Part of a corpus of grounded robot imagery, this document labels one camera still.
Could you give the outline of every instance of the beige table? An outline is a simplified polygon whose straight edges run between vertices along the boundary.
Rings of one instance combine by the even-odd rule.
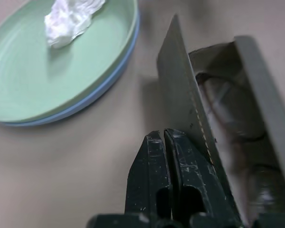
[[[24,1],[0,0],[0,22]],[[165,127],[156,57],[174,13],[188,50],[254,36],[285,101],[285,0],[140,0],[140,7],[133,58],[99,101],[61,123],[0,125],[0,228],[83,228],[96,213],[123,212],[143,137]]]

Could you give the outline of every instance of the crumpled tissue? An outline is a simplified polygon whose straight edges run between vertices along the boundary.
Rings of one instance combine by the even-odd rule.
[[[70,44],[91,25],[92,15],[105,0],[56,0],[45,16],[47,43],[53,48]]]

